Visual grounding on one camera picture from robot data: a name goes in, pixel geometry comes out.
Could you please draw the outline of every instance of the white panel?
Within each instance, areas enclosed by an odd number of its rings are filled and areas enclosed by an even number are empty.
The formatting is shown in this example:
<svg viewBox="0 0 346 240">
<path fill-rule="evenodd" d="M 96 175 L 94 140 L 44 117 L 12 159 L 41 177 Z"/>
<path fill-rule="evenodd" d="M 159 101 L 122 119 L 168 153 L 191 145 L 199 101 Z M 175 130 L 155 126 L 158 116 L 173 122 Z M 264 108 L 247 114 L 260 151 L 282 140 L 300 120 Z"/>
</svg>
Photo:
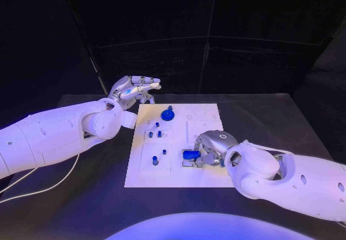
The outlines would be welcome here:
<svg viewBox="0 0 346 240">
<path fill-rule="evenodd" d="M 165 121 L 162 112 L 169 105 L 173 107 L 175 118 L 172 121 Z M 208 130 L 224 130 L 215 103 L 142 104 L 124 187 L 233 188 L 233 179 L 225 167 L 184 166 L 184 150 L 194 149 L 197 137 Z M 171 151 L 166 156 L 158 156 L 165 146 Z M 158 166 L 153 165 L 153 156 L 159 159 Z"/>
</svg>

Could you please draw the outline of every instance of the gray table surface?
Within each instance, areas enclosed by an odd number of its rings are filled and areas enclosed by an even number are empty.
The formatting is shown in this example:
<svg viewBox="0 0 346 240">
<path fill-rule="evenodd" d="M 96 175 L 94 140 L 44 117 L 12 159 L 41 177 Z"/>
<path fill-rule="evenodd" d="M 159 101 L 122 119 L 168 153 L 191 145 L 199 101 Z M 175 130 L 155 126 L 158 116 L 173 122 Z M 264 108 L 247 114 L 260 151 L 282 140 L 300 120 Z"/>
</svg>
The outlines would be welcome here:
<svg viewBox="0 0 346 240">
<path fill-rule="evenodd" d="M 65 95 L 60 106 L 103 95 Z M 156 95 L 156 103 L 217 103 L 224 130 L 238 141 L 332 159 L 289 94 Z M 139 103 L 132 107 L 137 113 Z M 212 212 L 277 224 L 315 239 L 346 239 L 346 229 L 290 211 L 266 200 L 246 198 L 235 188 L 124 188 L 135 130 L 81 154 L 62 184 L 51 191 L 0 204 L 2 239 L 104 239 L 133 224 L 169 214 Z M 42 167 L 2 196 L 51 187 L 75 158 Z M 25 172 L 15 175 L 18 179 Z"/>
</svg>

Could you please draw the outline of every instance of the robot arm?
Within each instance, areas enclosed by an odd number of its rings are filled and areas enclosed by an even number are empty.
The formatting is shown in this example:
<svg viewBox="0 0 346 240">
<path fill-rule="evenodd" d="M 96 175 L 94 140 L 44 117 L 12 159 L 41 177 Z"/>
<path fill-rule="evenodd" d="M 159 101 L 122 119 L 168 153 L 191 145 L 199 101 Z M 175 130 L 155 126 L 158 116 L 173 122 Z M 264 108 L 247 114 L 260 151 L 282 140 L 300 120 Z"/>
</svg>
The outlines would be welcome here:
<svg viewBox="0 0 346 240">
<path fill-rule="evenodd" d="M 109 97 L 29 115 L 0 130 L 0 179 L 19 171 L 52 165 L 114 138 L 122 126 L 133 129 L 137 115 L 124 111 L 145 103 L 161 80 L 124 76 Z"/>
<path fill-rule="evenodd" d="M 246 197 L 269 200 L 319 219 L 346 221 L 346 165 L 247 140 L 238 144 L 234 136 L 218 130 L 199 135 L 197 151 L 201 145 L 207 155 L 195 163 L 215 166 L 224 159 L 234 187 Z M 284 154 L 272 155 L 267 150 Z"/>
</svg>

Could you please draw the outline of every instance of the blue knob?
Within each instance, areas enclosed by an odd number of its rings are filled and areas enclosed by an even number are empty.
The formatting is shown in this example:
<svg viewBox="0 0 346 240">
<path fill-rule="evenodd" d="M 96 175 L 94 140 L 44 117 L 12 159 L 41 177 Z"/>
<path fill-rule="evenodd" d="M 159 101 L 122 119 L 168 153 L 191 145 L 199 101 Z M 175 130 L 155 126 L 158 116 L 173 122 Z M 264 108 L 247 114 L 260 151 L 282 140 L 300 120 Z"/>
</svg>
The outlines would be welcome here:
<svg viewBox="0 0 346 240">
<path fill-rule="evenodd" d="M 197 159 L 199 157 L 201 157 L 201 151 L 189 151 L 189 150 L 186 150 L 182 153 L 182 158 L 185 160 Z"/>
<path fill-rule="evenodd" d="M 165 110 L 161 114 L 161 118 L 165 120 L 165 121 L 171 121 L 173 118 L 175 118 L 175 112 L 173 112 L 173 107 L 169 106 L 168 107 L 168 110 Z"/>
<path fill-rule="evenodd" d="M 159 164 L 158 156 L 153 156 L 153 165 L 156 166 Z"/>
</svg>

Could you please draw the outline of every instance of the black fabric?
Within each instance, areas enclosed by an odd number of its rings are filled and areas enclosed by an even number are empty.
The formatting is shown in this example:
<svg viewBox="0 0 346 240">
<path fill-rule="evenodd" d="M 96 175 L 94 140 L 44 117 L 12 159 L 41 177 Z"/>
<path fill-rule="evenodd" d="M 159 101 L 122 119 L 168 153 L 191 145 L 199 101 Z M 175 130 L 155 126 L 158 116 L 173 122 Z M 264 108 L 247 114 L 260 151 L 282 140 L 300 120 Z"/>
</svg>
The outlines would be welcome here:
<svg viewBox="0 0 346 240">
<path fill-rule="evenodd" d="M 60 106 L 101 97 L 65 95 Z M 240 141 L 332 159 L 289 94 L 165 94 L 156 95 L 156 103 L 218 103 L 224 129 Z M 139 111 L 139 103 L 130 111 Z M 316 239 L 345 239 L 345 229 L 334 221 L 251 200 L 235 188 L 124 188 L 133 134 L 133 129 L 122 128 L 111 140 L 81 154 L 71 176 L 55 189 L 0 204 L 2 238 L 104 239 L 153 217 L 212 212 L 260 219 Z M 74 161 L 41 168 L 3 198 L 52 186 Z"/>
</svg>

